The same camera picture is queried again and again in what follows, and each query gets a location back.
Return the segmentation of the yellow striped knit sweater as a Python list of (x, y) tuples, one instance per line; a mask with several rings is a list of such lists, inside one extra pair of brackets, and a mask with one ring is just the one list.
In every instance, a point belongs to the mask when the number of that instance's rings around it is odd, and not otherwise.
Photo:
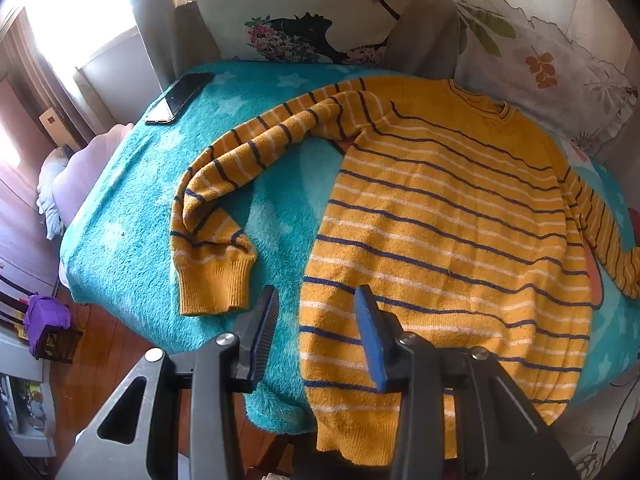
[(352, 300), (442, 348), (486, 348), (545, 422), (574, 396), (597, 261), (639, 295), (612, 210), (527, 117), (449, 80), (354, 79), (221, 136), (184, 173), (169, 244), (184, 315), (248, 304), (256, 248), (221, 199), (310, 138), (345, 141), (300, 289), (299, 357), (317, 448), (384, 466), (400, 401), (375, 391)]

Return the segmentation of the turquoise star fleece blanket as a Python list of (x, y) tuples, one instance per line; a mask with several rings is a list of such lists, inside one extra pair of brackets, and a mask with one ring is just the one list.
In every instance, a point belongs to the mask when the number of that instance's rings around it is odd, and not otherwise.
[[(73, 298), (97, 304), (157, 347), (198, 348), (232, 325), (229, 315), (183, 316), (169, 255), (169, 217), (186, 167), (235, 125), (300, 94), (369, 76), (365, 67), (219, 62), (213, 80), (169, 126), (139, 122), (120, 142), (61, 246), (61, 278)], [(293, 148), (232, 196), (232, 216), (256, 244), (252, 293), (276, 286), (279, 324), (265, 378), (245, 400), (248, 418), (275, 434), (311, 430), (298, 362), (299, 287), (341, 154), (325, 140)]]

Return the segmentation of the purple cloth on stool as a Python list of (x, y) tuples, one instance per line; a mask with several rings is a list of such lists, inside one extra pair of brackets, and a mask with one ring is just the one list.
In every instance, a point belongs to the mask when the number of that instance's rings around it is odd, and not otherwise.
[(32, 295), (28, 298), (28, 308), (24, 316), (24, 330), (29, 352), (40, 358), (40, 349), (46, 344), (51, 330), (69, 330), (72, 327), (70, 310), (65, 304), (50, 296)]

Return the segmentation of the black smartphone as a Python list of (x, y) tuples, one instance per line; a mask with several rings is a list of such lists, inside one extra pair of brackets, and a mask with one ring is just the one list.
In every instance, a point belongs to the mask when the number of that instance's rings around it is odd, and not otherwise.
[(212, 73), (184, 75), (152, 107), (145, 116), (145, 123), (160, 126), (173, 124), (213, 79)]

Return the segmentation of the white leaf print pillow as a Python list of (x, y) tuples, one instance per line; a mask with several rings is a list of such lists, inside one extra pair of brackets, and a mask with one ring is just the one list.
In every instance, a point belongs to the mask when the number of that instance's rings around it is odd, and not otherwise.
[(590, 156), (627, 129), (638, 90), (613, 64), (506, 0), (454, 1), (457, 84), (513, 105)]

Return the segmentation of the cream cushion black silhouette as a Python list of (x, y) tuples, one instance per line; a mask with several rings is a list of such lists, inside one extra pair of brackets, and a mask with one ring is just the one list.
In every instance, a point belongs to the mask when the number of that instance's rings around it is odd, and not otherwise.
[(378, 67), (411, 0), (196, 0), (221, 58)]

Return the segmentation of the beige upholstered headboard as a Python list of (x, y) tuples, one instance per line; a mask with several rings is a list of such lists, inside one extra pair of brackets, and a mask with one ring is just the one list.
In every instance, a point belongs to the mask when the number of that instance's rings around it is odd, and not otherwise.
[[(569, 40), (615, 66), (639, 95), (639, 0), (506, 0), (529, 18), (557, 24)], [(134, 20), (162, 87), (196, 66), (224, 60), (196, 0), (131, 0)], [(459, 23), (454, 0), (411, 0), (384, 54), (384, 67), (425, 78), (454, 78)], [(616, 144), (639, 133), (639, 101), (627, 129), (605, 144), (605, 160)]]

